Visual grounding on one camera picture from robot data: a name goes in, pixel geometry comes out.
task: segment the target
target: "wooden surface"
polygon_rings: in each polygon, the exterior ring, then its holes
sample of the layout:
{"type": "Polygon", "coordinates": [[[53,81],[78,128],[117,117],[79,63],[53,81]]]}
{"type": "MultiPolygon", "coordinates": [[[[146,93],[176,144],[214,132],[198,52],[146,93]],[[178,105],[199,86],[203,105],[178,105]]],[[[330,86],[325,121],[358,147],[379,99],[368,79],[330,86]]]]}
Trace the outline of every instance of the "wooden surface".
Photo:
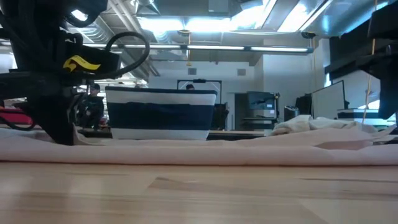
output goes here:
{"type": "Polygon", "coordinates": [[[7,223],[397,223],[398,167],[0,163],[7,223]]]}

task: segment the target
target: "fluorescent light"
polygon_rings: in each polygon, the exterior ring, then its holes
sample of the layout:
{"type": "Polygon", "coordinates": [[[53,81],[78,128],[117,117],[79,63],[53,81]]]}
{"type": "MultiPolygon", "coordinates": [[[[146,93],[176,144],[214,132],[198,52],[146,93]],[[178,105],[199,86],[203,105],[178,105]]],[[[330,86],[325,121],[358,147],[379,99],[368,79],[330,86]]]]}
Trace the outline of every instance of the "fluorescent light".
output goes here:
{"type": "Polygon", "coordinates": [[[143,29],[156,33],[184,29],[184,25],[180,19],[149,19],[138,17],[138,21],[143,29]]]}
{"type": "Polygon", "coordinates": [[[234,30],[239,28],[248,29],[256,25],[256,18],[260,18],[264,12],[264,6],[254,6],[245,9],[232,18],[232,26],[234,30]]]}
{"type": "Polygon", "coordinates": [[[226,32],[232,30],[231,19],[191,19],[185,29],[192,32],[226,32]]]}
{"type": "MultiPolygon", "coordinates": [[[[84,46],[87,46],[87,47],[95,47],[95,48],[105,48],[105,47],[106,47],[106,44],[84,44],[84,46]]],[[[111,46],[111,48],[117,48],[117,47],[118,47],[117,44],[113,44],[113,45],[111,46]]]]}
{"type": "Polygon", "coordinates": [[[244,47],[238,47],[238,46],[188,45],[188,49],[199,49],[199,50],[243,50],[244,47]]]}
{"type": "Polygon", "coordinates": [[[252,51],[268,51],[268,52],[308,52],[306,48],[294,47],[251,47],[252,51]]]}
{"type": "MultiPolygon", "coordinates": [[[[125,48],[130,48],[130,49],[144,49],[145,45],[144,44],[126,44],[125,48]]],[[[179,45],[162,45],[162,44],[151,44],[150,49],[151,50],[157,50],[157,49],[180,49],[181,47],[179,45]]]]}
{"type": "Polygon", "coordinates": [[[306,23],[300,28],[300,31],[305,30],[309,25],[311,25],[311,23],[313,23],[314,20],[317,19],[317,17],[323,13],[323,11],[325,11],[332,2],[333,0],[329,0],[324,3],[324,5],[314,15],[312,15],[309,20],[306,21],[306,23]]]}
{"type": "Polygon", "coordinates": [[[302,3],[298,3],[286,17],[278,32],[296,32],[303,26],[310,16],[309,9],[302,3]]]}
{"type": "Polygon", "coordinates": [[[150,45],[151,49],[157,50],[157,49],[180,49],[181,46],[179,45],[160,45],[160,44],[154,44],[150,45]]]}
{"type": "Polygon", "coordinates": [[[266,22],[267,18],[269,17],[269,14],[271,13],[272,9],[274,8],[276,3],[276,0],[264,0],[264,5],[265,8],[262,12],[262,14],[259,16],[259,20],[256,22],[256,25],[254,28],[260,29],[264,23],[266,22]]]}
{"type": "Polygon", "coordinates": [[[76,17],[76,19],[80,21],[86,21],[87,20],[87,15],[80,12],[80,10],[76,9],[72,12],[72,15],[76,17]]]}

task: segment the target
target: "white cloth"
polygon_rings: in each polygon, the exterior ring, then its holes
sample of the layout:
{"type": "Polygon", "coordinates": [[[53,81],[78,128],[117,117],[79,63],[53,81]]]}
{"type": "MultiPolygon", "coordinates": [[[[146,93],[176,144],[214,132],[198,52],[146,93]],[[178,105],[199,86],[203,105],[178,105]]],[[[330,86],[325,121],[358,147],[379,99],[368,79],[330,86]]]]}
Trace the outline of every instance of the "white cloth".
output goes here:
{"type": "Polygon", "coordinates": [[[233,142],[113,139],[89,142],[76,135],[76,146],[63,146],[53,143],[43,132],[0,129],[0,160],[134,165],[396,166],[397,145],[373,146],[375,139],[389,131],[370,134],[358,128],[329,128],[233,142]]]}
{"type": "Polygon", "coordinates": [[[328,118],[312,119],[310,115],[300,115],[289,121],[277,124],[271,135],[299,133],[324,128],[350,129],[358,128],[367,133],[375,133],[377,129],[373,126],[361,124],[356,121],[342,121],[328,118]]]}

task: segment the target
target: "red object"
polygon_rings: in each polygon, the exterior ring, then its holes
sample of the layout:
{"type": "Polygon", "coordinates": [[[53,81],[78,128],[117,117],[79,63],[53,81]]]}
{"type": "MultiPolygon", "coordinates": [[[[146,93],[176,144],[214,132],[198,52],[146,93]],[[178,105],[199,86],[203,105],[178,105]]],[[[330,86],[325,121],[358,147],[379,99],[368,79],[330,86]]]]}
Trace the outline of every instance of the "red object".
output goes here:
{"type": "Polygon", "coordinates": [[[0,116],[14,124],[28,124],[28,125],[33,124],[32,118],[24,114],[2,113],[1,111],[21,112],[22,110],[20,109],[0,109],[0,116]]]}

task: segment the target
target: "yellow label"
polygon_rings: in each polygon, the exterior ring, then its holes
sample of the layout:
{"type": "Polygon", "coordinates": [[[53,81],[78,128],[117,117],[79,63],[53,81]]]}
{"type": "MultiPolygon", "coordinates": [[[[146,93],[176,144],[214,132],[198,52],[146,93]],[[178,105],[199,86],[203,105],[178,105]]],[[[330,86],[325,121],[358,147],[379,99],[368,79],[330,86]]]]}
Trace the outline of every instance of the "yellow label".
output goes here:
{"type": "Polygon", "coordinates": [[[72,61],[88,70],[97,70],[101,66],[101,65],[93,65],[92,63],[87,62],[81,56],[75,55],[72,56],[63,64],[63,68],[69,68],[71,72],[74,71],[74,69],[77,68],[77,65],[72,63],[72,61]]]}

